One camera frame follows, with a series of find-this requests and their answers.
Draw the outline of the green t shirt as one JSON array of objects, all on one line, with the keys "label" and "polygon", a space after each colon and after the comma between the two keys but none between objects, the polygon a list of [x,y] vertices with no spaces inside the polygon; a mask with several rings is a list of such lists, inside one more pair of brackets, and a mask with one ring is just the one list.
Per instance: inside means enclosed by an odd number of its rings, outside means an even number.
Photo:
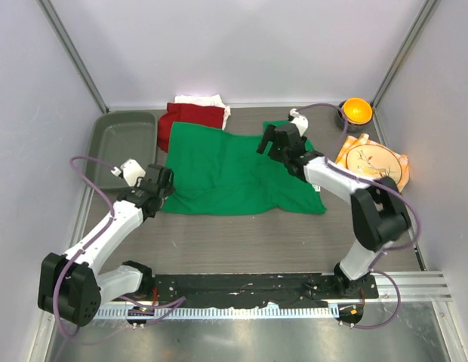
[{"label": "green t shirt", "polygon": [[292,176],[284,165],[257,153],[260,135],[242,136],[197,124],[175,122],[166,166],[174,193],[166,213],[243,216],[279,208],[322,215],[320,189]]}]

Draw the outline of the orange checkered cloth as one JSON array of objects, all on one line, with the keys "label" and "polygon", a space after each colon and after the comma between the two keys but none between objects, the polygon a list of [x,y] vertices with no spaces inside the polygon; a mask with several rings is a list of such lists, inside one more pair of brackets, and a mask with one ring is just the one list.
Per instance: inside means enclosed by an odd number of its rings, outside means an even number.
[{"label": "orange checkered cloth", "polygon": [[[360,145],[365,145],[365,144],[373,144],[377,146],[383,146],[386,149],[389,149],[385,147],[384,145],[375,142],[369,138],[369,135],[366,133],[363,133],[361,136],[358,138],[355,138],[353,136],[348,136],[346,140],[344,141],[337,157],[335,160],[335,163],[338,166],[346,168],[346,155],[350,149],[353,149],[356,146]],[[403,188],[407,185],[409,181],[409,166],[408,166],[408,157],[406,155],[400,155],[391,149],[389,149],[391,152],[394,153],[394,155],[398,158],[401,166],[402,166],[402,178],[398,183],[396,183],[398,190],[401,192]]]}]

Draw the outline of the floral ceramic plate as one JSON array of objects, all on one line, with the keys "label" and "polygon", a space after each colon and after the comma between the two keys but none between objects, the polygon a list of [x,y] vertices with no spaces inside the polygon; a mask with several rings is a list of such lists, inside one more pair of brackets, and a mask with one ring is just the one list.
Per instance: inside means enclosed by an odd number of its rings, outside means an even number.
[{"label": "floral ceramic plate", "polygon": [[346,155],[346,168],[353,173],[376,179],[388,176],[396,183],[402,178],[402,166],[394,153],[373,144],[350,149]]}]

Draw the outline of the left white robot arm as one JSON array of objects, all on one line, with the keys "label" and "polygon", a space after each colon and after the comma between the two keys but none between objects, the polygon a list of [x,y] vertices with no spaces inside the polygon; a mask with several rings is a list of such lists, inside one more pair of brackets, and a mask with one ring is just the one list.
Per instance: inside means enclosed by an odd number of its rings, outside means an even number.
[{"label": "left white robot arm", "polygon": [[112,252],[147,219],[153,218],[174,193],[173,170],[129,159],[111,173],[127,188],[109,212],[77,244],[62,254],[49,253],[40,269],[37,305],[42,311],[78,327],[90,323],[100,306],[122,296],[138,301],[152,295],[152,269],[133,261],[103,273]]}]

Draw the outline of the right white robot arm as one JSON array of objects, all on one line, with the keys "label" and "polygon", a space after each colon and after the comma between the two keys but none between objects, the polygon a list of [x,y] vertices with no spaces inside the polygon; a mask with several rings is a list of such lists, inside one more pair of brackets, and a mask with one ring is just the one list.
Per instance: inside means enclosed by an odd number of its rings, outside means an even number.
[{"label": "right white robot arm", "polygon": [[356,240],[334,267],[333,287],[349,298],[369,276],[377,258],[391,248],[411,227],[405,202],[393,179],[362,178],[306,148],[306,137],[293,122],[270,124],[263,132],[257,153],[282,163],[290,175],[311,186],[319,186],[342,199],[351,208]]}]

